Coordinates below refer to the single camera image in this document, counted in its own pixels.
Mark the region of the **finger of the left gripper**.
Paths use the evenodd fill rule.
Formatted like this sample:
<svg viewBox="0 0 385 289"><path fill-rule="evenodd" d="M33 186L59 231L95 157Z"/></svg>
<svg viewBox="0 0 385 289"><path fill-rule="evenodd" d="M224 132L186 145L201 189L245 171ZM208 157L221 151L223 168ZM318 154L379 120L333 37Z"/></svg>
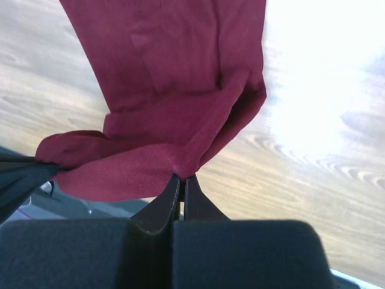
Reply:
<svg viewBox="0 0 385 289"><path fill-rule="evenodd" d="M1 154L1 223L59 172L59 165L34 157Z"/></svg>

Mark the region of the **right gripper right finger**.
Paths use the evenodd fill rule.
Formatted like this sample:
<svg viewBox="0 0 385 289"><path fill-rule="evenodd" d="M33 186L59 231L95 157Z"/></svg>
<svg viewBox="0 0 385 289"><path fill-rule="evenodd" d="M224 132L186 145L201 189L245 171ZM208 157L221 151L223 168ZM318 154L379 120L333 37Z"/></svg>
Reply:
<svg viewBox="0 0 385 289"><path fill-rule="evenodd" d="M298 220L230 220L185 183L185 217L173 225L174 288L333 288L322 242Z"/></svg>

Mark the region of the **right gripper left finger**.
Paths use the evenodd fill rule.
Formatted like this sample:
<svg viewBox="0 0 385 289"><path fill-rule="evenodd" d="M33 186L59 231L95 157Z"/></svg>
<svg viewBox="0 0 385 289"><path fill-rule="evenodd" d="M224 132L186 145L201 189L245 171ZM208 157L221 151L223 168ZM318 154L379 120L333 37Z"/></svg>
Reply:
<svg viewBox="0 0 385 289"><path fill-rule="evenodd" d="M2 288L170 288L180 180L129 219L18 220L1 227Z"/></svg>

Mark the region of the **maroon t shirt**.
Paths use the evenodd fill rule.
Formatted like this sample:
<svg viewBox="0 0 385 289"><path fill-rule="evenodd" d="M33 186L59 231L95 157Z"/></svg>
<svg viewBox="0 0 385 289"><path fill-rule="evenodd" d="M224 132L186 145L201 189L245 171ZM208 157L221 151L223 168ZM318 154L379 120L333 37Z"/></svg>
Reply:
<svg viewBox="0 0 385 289"><path fill-rule="evenodd" d="M62 1L109 108L101 131L45 138L60 189L96 202L155 197L193 176L266 99L265 1Z"/></svg>

